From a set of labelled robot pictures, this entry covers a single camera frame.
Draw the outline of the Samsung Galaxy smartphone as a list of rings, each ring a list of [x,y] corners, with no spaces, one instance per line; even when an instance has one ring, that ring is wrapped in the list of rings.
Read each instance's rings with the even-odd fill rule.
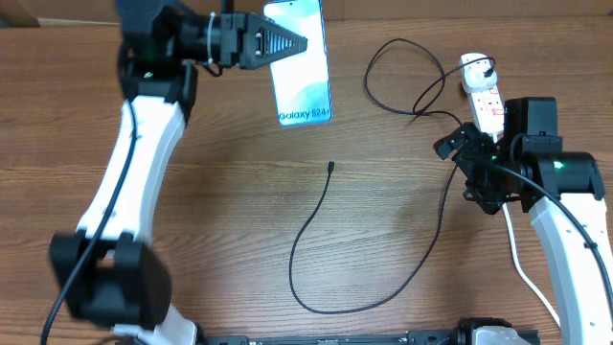
[[[279,124],[293,127],[329,122],[332,105],[321,1],[272,1],[263,6],[263,14],[306,38],[304,52],[270,65]]]

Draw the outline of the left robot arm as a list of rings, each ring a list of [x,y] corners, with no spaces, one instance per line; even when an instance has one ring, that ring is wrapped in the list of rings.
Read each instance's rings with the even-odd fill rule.
[[[53,236],[55,304],[131,344],[202,344],[171,301],[170,274],[151,250],[170,156],[196,98],[198,73],[255,70],[304,52],[307,39],[230,1],[200,15],[178,1],[116,3],[122,43],[121,125],[101,185],[73,234]]]

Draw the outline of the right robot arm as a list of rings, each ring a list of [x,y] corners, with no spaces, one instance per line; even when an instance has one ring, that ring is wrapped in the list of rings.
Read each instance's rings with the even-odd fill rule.
[[[510,99],[503,136],[467,122],[433,146],[464,173],[465,199],[489,214],[518,201],[550,270],[565,344],[612,341],[612,250],[594,156],[566,151],[552,97]]]

